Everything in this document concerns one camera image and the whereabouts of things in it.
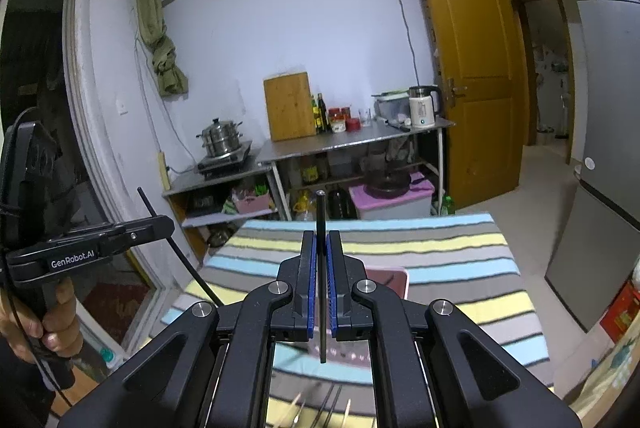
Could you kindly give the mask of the person's left hand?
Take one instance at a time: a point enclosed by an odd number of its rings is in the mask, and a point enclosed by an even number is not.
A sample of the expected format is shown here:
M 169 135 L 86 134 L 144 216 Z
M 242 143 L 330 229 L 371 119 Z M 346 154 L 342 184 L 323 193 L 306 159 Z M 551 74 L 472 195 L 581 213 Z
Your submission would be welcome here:
M 73 281 L 64 278 L 55 287 L 55 303 L 43 319 L 24 306 L 20 300 L 14 300 L 17 318 L 14 318 L 8 293 L 1 291 L 1 337 L 8 343 L 13 353 L 22 361 L 35 363 L 32 350 L 20 330 L 17 321 L 21 321 L 25 333 L 30 338 L 39 339 L 43 345 L 61 358 L 73 358 L 84 345 L 79 321 L 76 314 L 76 295 Z

